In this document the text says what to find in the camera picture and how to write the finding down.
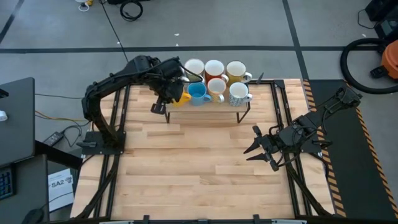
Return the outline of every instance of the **black mat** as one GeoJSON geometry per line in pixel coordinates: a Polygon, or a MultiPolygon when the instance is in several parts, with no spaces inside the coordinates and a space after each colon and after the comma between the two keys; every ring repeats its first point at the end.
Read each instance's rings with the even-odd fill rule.
{"type": "MultiPolygon", "coordinates": [[[[310,80],[315,104],[346,86],[343,80],[310,80]]],[[[347,218],[396,220],[355,108],[326,120],[331,164],[347,218]]]]}

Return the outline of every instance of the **keyboard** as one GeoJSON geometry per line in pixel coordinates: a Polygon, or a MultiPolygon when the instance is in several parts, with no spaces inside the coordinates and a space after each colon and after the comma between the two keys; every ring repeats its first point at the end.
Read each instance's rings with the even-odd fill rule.
{"type": "Polygon", "coordinates": [[[13,196],[16,192],[14,169],[11,166],[0,168],[0,200],[13,196]]]}

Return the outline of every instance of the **mug handle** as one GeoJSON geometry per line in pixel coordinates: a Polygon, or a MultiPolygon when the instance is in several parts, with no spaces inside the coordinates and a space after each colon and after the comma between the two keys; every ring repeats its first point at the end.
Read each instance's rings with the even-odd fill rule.
{"type": "Polygon", "coordinates": [[[205,101],[205,103],[211,102],[211,96],[206,94],[203,100],[205,101]]]}
{"type": "Polygon", "coordinates": [[[184,97],[185,99],[191,100],[192,96],[189,93],[182,93],[182,97],[184,97]]]}
{"type": "Polygon", "coordinates": [[[242,83],[247,83],[249,82],[253,76],[249,72],[245,72],[242,78],[242,83]]]}
{"type": "Polygon", "coordinates": [[[253,95],[249,93],[249,94],[246,96],[246,99],[244,99],[243,103],[250,102],[251,100],[253,100],[253,95]]]}
{"type": "Polygon", "coordinates": [[[222,94],[218,95],[218,98],[220,99],[220,103],[224,103],[225,98],[222,94]]]}
{"type": "Polygon", "coordinates": [[[221,79],[224,80],[225,83],[228,83],[228,82],[229,82],[229,78],[228,78],[228,76],[226,76],[225,74],[222,74],[222,75],[221,75],[221,79]]]}

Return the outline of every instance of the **blue mug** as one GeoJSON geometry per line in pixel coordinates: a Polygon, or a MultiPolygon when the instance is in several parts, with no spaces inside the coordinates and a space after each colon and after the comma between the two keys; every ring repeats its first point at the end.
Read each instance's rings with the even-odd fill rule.
{"type": "Polygon", "coordinates": [[[211,102],[211,96],[206,94],[206,86],[202,82],[189,84],[188,93],[192,97],[191,104],[193,106],[200,106],[211,102]]]}

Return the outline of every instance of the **gray floor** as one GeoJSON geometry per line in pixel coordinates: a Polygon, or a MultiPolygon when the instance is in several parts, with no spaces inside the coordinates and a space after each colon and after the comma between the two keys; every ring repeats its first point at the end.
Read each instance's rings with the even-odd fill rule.
{"type": "MultiPolygon", "coordinates": [[[[356,23],[357,12],[370,0],[288,0],[301,46],[344,46],[353,40],[376,37],[356,23]]],[[[12,14],[18,0],[0,1],[0,30],[12,14]]],[[[152,0],[143,2],[144,15],[136,22],[126,22],[116,6],[106,5],[109,18],[125,47],[178,46],[293,46],[292,36],[281,0],[152,0]]],[[[80,12],[74,0],[25,0],[1,49],[64,49],[119,47],[118,40],[101,5],[80,12]]],[[[365,14],[361,20],[371,25],[365,14]]],[[[310,79],[342,78],[338,51],[303,52],[310,79]]],[[[128,52],[132,59],[144,54],[166,59],[180,56],[182,61],[201,58],[224,63],[241,60],[254,77],[302,78],[293,50],[225,50],[128,52]]],[[[349,68],[354,76],[371,86],[389,86],[389,80],[372,81],[368,72],[380,57],[375,52],[353,52],[349,68]]],[[[0,54],[0,83],[24,77],[36,79],[36,92],[83,96],[87,85],[126,64],[121,52],[0,54]]],[[[398,101],[394,95],[363,94],[361,109],[381,160],[389,185],[398,198],[398,138],[394,119],[398,101]]],[[[36,97],[36,110],[50,116],[82,119],[78,100],[36,97]]],[[[36,138],[44,140],[54,131],[71,125],[63,121],[36,120],[36,138]]],[[[71,139],[76,133],[68,133],[71,139]]],[[[59,148],[70,152],[65,142],[59,148]]],[[[50,165],[51,172],[61,169],[50,165]]],[[[70,208],[52,214],[53,219],[67,218],[70,208]]]]}

